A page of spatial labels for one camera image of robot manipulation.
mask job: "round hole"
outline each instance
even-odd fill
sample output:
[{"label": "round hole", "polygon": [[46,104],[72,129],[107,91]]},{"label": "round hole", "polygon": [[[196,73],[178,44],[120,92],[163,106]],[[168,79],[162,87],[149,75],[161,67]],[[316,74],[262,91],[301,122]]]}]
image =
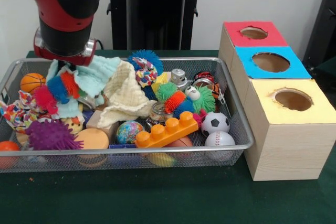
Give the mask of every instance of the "round hole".
[{"label": "round hole", "polygon": [[257,28],[253,26],[245,27],[244,29],[240,31],[240,33],[244,37],[249,38],[249,39],[266,39],[268,36],[267,32],[265,32],[261,28]]},{"label": "round hole", "polygon": [[272,52],[260,52],[252,57],[253,62],[262,70],[278,73],[289,68],[289,61],[283,56]]},{"label": "round hole", "polygon": [[286,89],[275,95],[275,100],[290,110],[305,111],[312,106],[311,98],[295,89]]}]

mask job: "basketball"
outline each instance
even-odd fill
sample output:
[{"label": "basketball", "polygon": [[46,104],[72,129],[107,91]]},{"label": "basketball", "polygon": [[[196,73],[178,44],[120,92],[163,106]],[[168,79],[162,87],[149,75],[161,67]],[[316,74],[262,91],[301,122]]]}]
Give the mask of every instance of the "basketball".
[{"label": "basketball", "polygon": [[39,73],[29,73],[21,79],[20,89],[33,94],[34,90],[43,84],[46,84],[46,78]]}]

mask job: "green spiky ball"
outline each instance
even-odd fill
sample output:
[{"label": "green spiky ball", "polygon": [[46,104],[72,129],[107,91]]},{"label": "green spiky ball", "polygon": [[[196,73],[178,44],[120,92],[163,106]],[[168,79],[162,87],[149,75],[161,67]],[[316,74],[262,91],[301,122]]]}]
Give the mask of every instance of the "green spiky ball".
[{"label": "green spiky ball", "polygon": [[172,83],[168,82],[159,86],[159,89],[156,93],[156,98],[159,102],[164,103],[168,100],[175,92],[177,91],[177,86]]},{"label": "green spiky ball", "polygon": [[196,87],[196,89],[201,93],[201,97],[193,102],[195,112],[200,113],[201,109],[204,109],[206,113],[215,111],[215,98],[212,95],[212,90],[206,86]]}]

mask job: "purple spiky ball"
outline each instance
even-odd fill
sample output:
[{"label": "purple spiky ball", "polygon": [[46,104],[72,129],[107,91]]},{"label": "purple spiky ball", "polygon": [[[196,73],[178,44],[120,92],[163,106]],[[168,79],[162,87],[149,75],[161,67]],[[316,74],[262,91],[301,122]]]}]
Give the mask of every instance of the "purple spiky ball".
[{"label": "purple spiky ball", "polygon": [[82,141],[75,141],[76,136],[59,121],[34,121],[26,130],[30,147],[42,150],[77,150],[82,148]]}]

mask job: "red box top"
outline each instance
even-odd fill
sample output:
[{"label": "red box top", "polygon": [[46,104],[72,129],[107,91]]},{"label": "red box top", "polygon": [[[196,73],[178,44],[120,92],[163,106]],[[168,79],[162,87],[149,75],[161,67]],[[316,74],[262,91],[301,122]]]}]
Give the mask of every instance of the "red box top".
[{"label": "red box top", "polygon": [[272,22],[224,22],[234,46],[286,47],[288,44]]}]

